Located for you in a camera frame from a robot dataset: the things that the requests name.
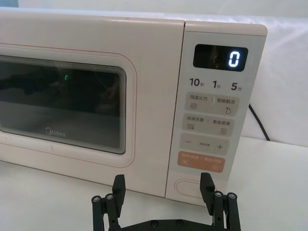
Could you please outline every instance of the number 0 on display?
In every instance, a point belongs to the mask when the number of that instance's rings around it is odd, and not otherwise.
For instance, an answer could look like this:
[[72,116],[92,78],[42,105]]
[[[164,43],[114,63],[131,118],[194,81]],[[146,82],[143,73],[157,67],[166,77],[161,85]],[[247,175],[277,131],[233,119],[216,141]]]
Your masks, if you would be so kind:
[[[236,60],[235,63],[233,63],[233,56],[236,55]],[[237,67],[239,64],[239,59],[240,59],[240,53],[238,51],[232,51],[230,54],[230,59],[229,59],[229,66],[230,67]]]

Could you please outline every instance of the black cable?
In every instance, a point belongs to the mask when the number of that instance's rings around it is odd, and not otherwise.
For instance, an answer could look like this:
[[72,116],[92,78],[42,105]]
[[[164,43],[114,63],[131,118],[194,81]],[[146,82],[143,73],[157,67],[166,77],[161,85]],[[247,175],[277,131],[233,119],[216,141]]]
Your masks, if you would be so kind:
[[256,121],[258,122],[258,124],[259,124],[259,126],[260,126],[260,128],[261,128],[261,130],[262,130],[262,132],[263,132],[263,134],[264,134],[264,136],[266,138],[266,140],[270,141],[270,138],[269,138],[268,134],[266,133],[265,128],[263,127],[263,124],[261,123],[259,117],[256,115],[254,109],[252,108],[252,106],[250,104],[249,104],[249,109],[250,109],[251,113],[254,115],[254,117],[256,118]]

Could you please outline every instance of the microwave window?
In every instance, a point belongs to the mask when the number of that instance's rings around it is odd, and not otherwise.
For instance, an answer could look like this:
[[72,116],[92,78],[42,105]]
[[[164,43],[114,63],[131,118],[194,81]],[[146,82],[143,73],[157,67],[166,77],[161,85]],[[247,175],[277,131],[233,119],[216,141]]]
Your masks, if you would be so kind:
[[126,74],[117,66],[0,55],[0,130],[125,152]]

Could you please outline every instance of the microwave casing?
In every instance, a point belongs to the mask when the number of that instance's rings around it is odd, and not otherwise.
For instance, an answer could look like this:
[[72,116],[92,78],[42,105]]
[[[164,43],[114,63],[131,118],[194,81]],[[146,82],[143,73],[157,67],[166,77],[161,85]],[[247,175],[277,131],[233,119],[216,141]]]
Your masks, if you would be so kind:
[[[224,191],[265,43],[264,26],[6,8],[0,8],[0,25],[1,56],[117,66],[126,73],[124,154],[0,131],[0,160],[109,185],[115,175],[125,174],[129,190],[201,204],[196,185],[204,170],[179,166],[176,159],[180,151],[204,154],[178,145],[182,133],[203,135],[181,128],[181,115],[194,113],[184,108],[185,97],[231,94],[241,102],[229,137],[233,145],[219,156],[226,160],[223,180],[214,177]],[[248,46],[242,92],[187,86],[191,77],[205,81],[215,73],[239,74],[193,67],[196,42]],[[190,68],[199,73],[187,78]]]

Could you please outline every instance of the digital display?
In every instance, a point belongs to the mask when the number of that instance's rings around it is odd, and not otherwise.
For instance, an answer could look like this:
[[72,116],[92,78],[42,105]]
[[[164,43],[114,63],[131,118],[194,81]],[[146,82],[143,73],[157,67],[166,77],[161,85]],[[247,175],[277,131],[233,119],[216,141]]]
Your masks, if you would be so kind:
[[199,68],[243,71],[248,55],[245,47],[198,44],[194,49],[193,66]]

